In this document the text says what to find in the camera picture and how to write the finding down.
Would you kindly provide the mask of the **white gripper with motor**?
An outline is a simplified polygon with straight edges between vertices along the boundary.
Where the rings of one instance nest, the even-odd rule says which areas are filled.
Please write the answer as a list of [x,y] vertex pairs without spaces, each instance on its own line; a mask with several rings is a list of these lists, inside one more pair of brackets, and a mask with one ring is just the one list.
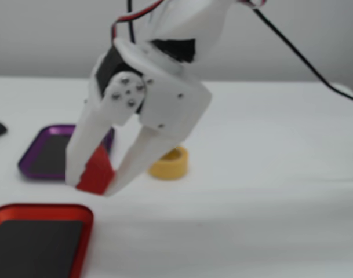
[[151,45],[115,39],[92,69],[88,97],[66,149],[65,183],[77,186],[110,128],[138,114],[143,127],[105,195],[118,193],[190,135],[211,98],[181,64]]

